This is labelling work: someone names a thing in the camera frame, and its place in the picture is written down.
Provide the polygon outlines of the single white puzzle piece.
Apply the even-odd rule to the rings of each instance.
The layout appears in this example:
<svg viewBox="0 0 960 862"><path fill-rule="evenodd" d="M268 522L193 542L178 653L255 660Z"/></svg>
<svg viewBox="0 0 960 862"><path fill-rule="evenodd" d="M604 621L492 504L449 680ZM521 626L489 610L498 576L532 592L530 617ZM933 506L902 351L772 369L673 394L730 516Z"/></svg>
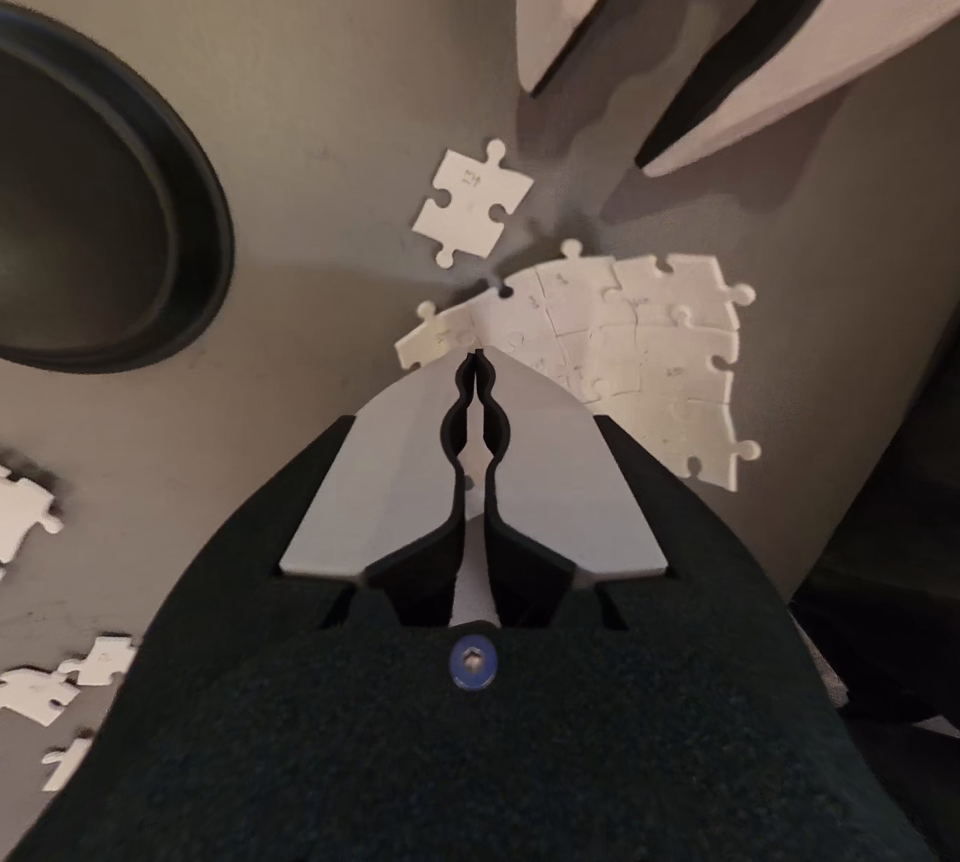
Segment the single white puzzle piece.
<svg viewBox="0 0 960 862"><path fill-rule="evenodd" d="M503 232L504 223L491 217L493 208L511 215L532 188L533 179L502 166L507 148L499 138L486 144L486 159L478 161L448 149L432 180L434 189L449 195L441 206L427 198L412 231L439 244L438 268L450 269L455 253L487 258Z"/></svg>

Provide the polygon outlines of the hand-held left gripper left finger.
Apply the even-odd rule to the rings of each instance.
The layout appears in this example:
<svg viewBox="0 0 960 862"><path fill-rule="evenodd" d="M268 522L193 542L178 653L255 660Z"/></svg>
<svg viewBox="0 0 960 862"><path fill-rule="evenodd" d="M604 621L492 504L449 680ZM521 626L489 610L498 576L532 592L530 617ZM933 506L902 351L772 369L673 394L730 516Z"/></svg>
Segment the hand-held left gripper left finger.
<svg viewBox="0 0 960 862"><path fill-rule="evenodd" d="M474 378L474 352L456 349L356 413L279 561L285 576L382 592L406 626L450 624Z"/></svg>

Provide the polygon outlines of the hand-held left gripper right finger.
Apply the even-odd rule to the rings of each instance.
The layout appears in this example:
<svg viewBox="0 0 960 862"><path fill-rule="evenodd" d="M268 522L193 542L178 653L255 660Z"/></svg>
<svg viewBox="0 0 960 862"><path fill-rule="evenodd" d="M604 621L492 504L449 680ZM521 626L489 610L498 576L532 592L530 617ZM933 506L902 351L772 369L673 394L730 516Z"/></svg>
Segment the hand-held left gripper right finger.
<svg viewBox="0 0 960 862"><path fill-rule="evenodd" d="M548 626L570 592L663 577L668 560L597 418L497 348L476 351L484 536L503 626Z"/></svg>

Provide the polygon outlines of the pile of white puzzle pieces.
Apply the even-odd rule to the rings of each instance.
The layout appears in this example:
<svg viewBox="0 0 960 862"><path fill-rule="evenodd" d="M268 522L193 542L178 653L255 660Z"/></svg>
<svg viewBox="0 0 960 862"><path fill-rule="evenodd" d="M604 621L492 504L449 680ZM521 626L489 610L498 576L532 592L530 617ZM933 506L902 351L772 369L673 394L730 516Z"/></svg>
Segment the pile of white puzzle pieces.
<svg viewBox="0 0 960 862"><path fill-rule="evenodd" d="M1 576L30 532L41 528L55 535L64 528L54 514L54 495L25 477L14 478L1 467ZM21 716L42 728L51 727L86 688L109 688L129 673L138 653L133 638L126 634L102 633L95 637L85 655L67 657L55 669L22 665L2 671L1 709ZM90 751L94 733L80 730L65 747L51 748L41 764L51 768L41 792L58 794L76 774Z"/></svg>

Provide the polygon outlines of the black round stand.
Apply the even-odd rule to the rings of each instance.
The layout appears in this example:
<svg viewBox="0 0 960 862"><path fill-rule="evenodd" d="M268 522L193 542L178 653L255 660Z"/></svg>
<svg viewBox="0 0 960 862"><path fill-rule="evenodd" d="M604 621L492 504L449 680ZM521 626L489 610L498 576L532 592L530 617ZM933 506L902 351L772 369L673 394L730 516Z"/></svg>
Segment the black round stand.
<svg viewBox="0 0 960 862"><path fill-rule="evenodd" d="M223 186L169 102L84 33L2 1L2 360L158 364L209 328L234 260Z"/></svg>

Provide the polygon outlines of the curved assembled puzzle section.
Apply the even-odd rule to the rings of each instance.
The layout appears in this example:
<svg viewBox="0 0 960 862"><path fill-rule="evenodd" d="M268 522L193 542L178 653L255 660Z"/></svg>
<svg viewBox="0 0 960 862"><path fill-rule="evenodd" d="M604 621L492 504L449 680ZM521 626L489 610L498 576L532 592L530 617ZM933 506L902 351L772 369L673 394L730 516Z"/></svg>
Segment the curved assembled puzzle section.
<svg viewBox="0 0 960 862"><path fill-rule="evenodd" d="M614 420L674 475L738 490L739 463L762 454L731 410L751 285L728 282L711 254L671 253L662 268L652 254L586 255L568 239L503 289L442 311L419 304L418 326L394 344L402 369L496 348Z"/></svg>

